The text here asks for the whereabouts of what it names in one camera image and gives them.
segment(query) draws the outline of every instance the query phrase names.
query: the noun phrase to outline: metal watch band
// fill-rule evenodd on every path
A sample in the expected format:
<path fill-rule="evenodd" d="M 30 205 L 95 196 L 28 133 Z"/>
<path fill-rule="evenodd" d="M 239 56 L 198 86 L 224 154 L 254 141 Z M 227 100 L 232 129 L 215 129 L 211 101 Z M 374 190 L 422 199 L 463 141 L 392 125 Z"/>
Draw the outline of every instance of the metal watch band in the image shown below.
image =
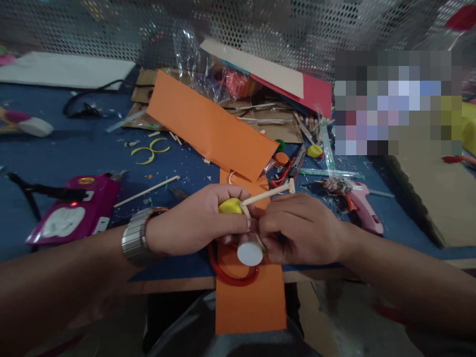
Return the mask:
<path fill-rule="evenodd" d="M 135 266 L 146 267 L 158 260 L 158 257 L 147 247 L 145 241 L 145 225 L 150 216 L 156 212 L 165 212 L 164 207 L 150 207 L 135 213 L 122 235 L 122 252 L 126 259 Z"/>

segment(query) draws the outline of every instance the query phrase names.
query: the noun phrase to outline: orange cardboard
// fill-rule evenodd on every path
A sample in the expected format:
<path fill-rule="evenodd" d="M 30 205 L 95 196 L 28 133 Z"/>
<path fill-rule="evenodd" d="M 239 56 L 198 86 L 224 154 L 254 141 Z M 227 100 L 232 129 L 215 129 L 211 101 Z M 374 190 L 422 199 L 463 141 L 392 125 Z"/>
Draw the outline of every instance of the orange cardboard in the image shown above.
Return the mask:
<path fill-rule="evenodd" d="M 256 180 L 278 143 L 162 71 L 147 113 L 225 170 Z"/>
<path fill-rule="evenodd" d="M 228 183 L 229 174 L 230 172 L 220 169 L 220 183 Z M 253 196 L 268 190 L 266 177 L 250 181 L 234 174 L 232 183 L 245 187 Z M 269 198 L 263 199 L 258 201 L 256 206 L 264 210 L 269 202 Z M 242 278 L 249 272 L 249 267 L 238 260 L 235 247 L 219 244 L 218 264 L 233 277 Z M 217 334 L 276 331 L 286 328 L 283 269 L 280 265 L 272 264 L 266 255 L 259 265 L 258 278 L 248 286 L 231 286 L 217 279 Z"/>

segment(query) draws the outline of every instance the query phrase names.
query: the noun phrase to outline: white paper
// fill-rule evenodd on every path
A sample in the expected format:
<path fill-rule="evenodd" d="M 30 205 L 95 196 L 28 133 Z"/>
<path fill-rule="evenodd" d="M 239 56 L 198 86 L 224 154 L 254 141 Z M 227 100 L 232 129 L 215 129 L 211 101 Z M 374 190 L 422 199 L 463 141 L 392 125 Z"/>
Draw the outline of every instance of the white paper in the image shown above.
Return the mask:
<path fill-rule="evenodd" d="M 0 82 L 69 88 L 98 88 L 125 79 L 134 62 L 86 56 L 30 52 L 0 67 Z M 118 90 L 120 83 L 109 89 Z"/>
<path fill-rule="evenodd" d="M 301 72 L 247 54 L 210 38 L 203 41 L 200 48 L 295 96 L 304 98 L 304 79 Z"/>

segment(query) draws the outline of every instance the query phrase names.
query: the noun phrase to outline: yellow ring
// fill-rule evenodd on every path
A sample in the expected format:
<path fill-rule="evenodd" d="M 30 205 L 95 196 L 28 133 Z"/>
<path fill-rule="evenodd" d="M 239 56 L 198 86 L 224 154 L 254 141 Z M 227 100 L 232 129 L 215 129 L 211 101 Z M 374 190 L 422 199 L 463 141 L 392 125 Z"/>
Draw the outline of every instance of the yellow ring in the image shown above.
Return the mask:
<path fill-rule="evenodd" d="M 146 162 L 143 162 L 143 163 L 136 163 L 138 165 L 147 165 L 147 164 L 150 164 L 152 162 L 152 160 L 154 160 L 155 158 L 155 153 L 154 153 L 154 150 L 152 150 L 151 148 L 146 148 L 146 147 L 143 147 L 143 148 L 137 148 L 137 149 L 134 149 L 132 152 L 131 152 L 131 156 L 134 155 L 137 151 L 139 150 L 150 150 L 150 152 L 152 153 L 152 156 L 150 157 L 149 160 L 147 160 Z"/>
<path fill-rule="evenodd" d="M 158 138 L 158 139 L 155 139 L 154 141 L 152 141 L 149 145 L 149 148 L 153 151 L 153 152 L 157 152 L 157 153 L 160 153 L 160 152 L 166 152 L 167 150 L 170 149 L 170 146 L 167 148 L 167 149 L 164 149 L 164 150 L 154 150 L 152 149 L 152 145 L 154 145 L 157 141 L 159 140 L 166 140 L 166 138 Z"/>

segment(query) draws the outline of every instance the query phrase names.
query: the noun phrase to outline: perforated metal sheet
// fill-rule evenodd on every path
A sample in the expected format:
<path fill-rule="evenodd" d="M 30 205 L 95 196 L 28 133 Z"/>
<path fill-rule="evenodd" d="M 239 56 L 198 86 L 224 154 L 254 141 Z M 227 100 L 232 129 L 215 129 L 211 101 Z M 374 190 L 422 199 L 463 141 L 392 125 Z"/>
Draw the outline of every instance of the perforated metal sheet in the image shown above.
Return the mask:
<path fill-rule="evenodd" d="M 197 36 L 324 80 L 336 50 L 409 49 L 469 0 L 1 0 L 0 40 L 31 49 L 137 61 L 147 68 L 193 65 Z M 476 89 L 476 30 L 462 41 L 463 90 Z"/>

